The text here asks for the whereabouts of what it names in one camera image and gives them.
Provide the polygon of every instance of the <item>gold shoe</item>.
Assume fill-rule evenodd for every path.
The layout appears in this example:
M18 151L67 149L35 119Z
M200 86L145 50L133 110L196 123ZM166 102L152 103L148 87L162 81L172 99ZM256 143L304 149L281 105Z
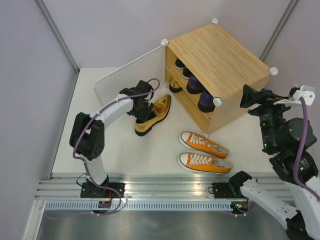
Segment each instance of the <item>gold shoe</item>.
M154 107L147 121L135 121L134 130L138 136L144 136L151 131L152 127L163 121L170 109L171 96L166 94L154 103Z
M182 87L176 80L172 80L169 85L169 90L176 94L182 91Z

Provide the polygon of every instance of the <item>gray floor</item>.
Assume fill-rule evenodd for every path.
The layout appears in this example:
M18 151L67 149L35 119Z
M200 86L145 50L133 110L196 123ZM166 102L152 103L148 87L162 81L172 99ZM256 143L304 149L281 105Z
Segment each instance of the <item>gray floor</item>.
M48 211L51 217L75 211ZM287 240L259 206L247 217L201 211L120 211L110 216L44 218L43 240Z

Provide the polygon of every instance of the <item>wooden cabinet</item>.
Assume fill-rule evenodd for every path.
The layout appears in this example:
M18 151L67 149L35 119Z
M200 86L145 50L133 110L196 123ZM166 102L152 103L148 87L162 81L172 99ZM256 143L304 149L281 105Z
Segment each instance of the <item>wooden cabinet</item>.
M179 58L209 93L222 99L213 112L201 112L201 94L190 94L188 80L175 67ZM183 91L175 93L198 126L211 133L247 112L240 108L243 85L265 87L269 68L218 24L209 24L169 41L165 49L165 80L176 80Z

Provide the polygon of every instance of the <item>gold loafer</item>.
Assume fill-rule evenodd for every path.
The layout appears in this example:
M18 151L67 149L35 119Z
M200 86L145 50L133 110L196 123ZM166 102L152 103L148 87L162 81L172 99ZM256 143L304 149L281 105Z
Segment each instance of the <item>gold loafer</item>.
M163 121L170 109L171 96L166 94L154 103L154 107L147 121L135 121L134 130L138 136L144 136L151 131L152 127Z

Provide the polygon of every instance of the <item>cable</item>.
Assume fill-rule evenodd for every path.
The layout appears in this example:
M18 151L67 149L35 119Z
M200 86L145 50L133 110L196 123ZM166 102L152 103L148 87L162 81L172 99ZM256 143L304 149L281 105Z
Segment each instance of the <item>cable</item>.
M208 191L208 193L214 194L214 192L213 192L214 188L212 186L208 187L206 190Z
M222 211L221 213L226 214L226 215L230 215L230 216L235 216L235 217L245 217L247 216L249 213L251 213L251 211L255 208L256 203L253 202L252 206L248 209L248 211L246 211L245 213L240 213L240 214L234 214L228 211Z
M296 184L298 184L300 187L308 190L312 195L315 196L315 198L320 201L320 196L313 191L310 187L307 185L303 184L299 178L298 178L298 171L299 171L299 165L301 161L301 156L304 151L305 143L306 143L306 138L307 138L307 131L308 131L308 111L307 111L307 104L306 101L303 97L300 97L301 105L302 105L302 111L303 111L303 129L302 129L302 136L300 140L300 145L298 148L298 152L295 157L295 162L294 162L294 169L293 169L293 178Z
M81 178L83 175L87 175L85 172L82 173L76 180L75 180L75 183L78 184L81 188L82 188L82 185L78 182L79 178Z
M48 216L47 211L44 211L43 214L47 219L50 219L50 220L61 220L61 219L67 219L67 218L70 218L70 217L75 217L75 216L80 216L80 215L92 214L92 212L91 211L83 211L83 212L77 212L77 213L74 213L74 214L69 214L69 215L65 215L65 216L57 216L57 217Z
M136 95L131 95L131 96L125 96L125 97L122 97L118 100L114 100L112 102L110 102L109 104L107 104L106 106L104 106L103 108L100 109L100 114L103 113L107 108L109 108L110 106L112 106L113 104L115 103L118 103L119 101L122 101L122 100L126 100L126 99L131 99L131 98L137 98L137 97L142 97L142 96L146 96L146 95L149 95L149 94L152 94L153 92L155 92L159 87L160 87L160 81L159 79L157 78L151 78L147 81L147 83L153 81L153 80L156 80L158 82L158 85L156 86L155 89L152 89L151 91L149 92L145 92L145 93L141 93L141 94L136 94ZM110 211L110 212L106 212L106 213L101 213L101 215L110 215L110 214L113 214L114 212L116 212L118 210L118 208L120 207L121 205L121 195L120 193L115 190L114 188L112 187L107 187L107 186L101 186L99 185L98 183L96 183L96 181L92 178L92 176L90 175L90 172L89 172L89 169L88 169L88 165L87 165L87 162L86 160L81 157L81 156L76 156L76 153L77 153L77 149L78 149L78 146L79 146L79 143L81 141L81 139L83 138L83 136L85 135L86 131L89 129L90 125L92 124L92 122L98 117L98 113L96 113L91 119L90 121L87 123L87 125L84 127L83 131L81 132L78 140L76 141L76 144L74 146L74 149L73 149L73 153L72 153L72 156L74 159L79 159L81 161L83 161L84 163L84 168L85 168L85 172L87 173L88 175L88 178L90 179L90 181L97 187L97 188L101 188L101 189L107 189L109 191L113 191L114 193L116 193L119 197L119 204L117 205L117 207Z

